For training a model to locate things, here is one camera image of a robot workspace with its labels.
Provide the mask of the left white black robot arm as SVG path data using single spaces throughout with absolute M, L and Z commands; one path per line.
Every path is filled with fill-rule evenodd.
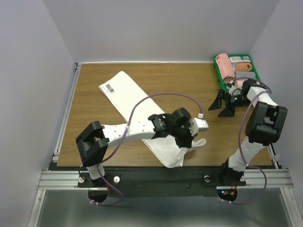
M 119 125 L 90 123 L 76 138 L 82 166 L 89 172 L 89 181 L 94 186 L 105 182 L 105 171 L 101 165 L 106 150 L 120 147 L 124 142 L 153 140 L 172 136 L 179 148 L 192 148 L 198 132 L 208 128 L 201 118 L 192 118 L 185 108 L 173 113 L 153 114 L 146 119 Z

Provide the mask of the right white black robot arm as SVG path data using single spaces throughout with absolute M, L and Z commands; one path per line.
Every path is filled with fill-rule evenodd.
M 263 82 L 244 77 L 241 87 L 237 87 L 237 79 L 231 80 L 226 89 L 220 89 L 210 111 L 220 109 L 222 102 L 225 108 L 218 117 L 233 117 L 235 108 L 248 104 L 252 113 L 245 113 L 240 129 L 245 130 L 245 138 L 238 137 L 238 149 L 221 166 L 218 180 L 222 184 L 240 182 L 244 179 L 244 171 L 250 161 L 264 147 L 276 143 L 288 113 L 287 108 L 274 102 L 270 94 L 272 90 Z

